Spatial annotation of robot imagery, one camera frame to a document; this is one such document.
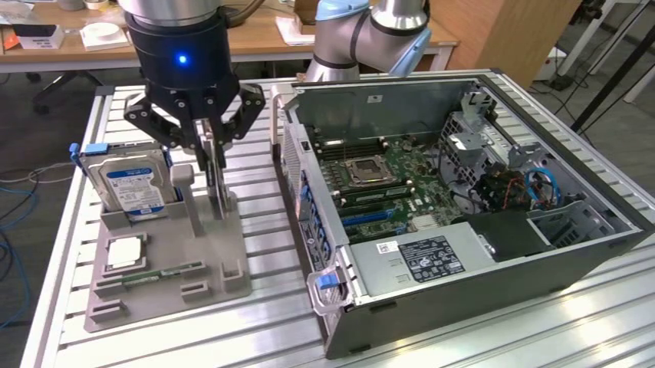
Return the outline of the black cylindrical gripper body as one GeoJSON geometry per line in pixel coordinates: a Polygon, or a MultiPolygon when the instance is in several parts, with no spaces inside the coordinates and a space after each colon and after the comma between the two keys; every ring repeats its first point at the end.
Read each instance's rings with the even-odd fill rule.
{"type": "Polygon", "coordinates": [[[185,97],[193,119],[222,121],[241,82],[231,69],[222,7],[127,7],[130,30],[153,102],[185,97]]]}

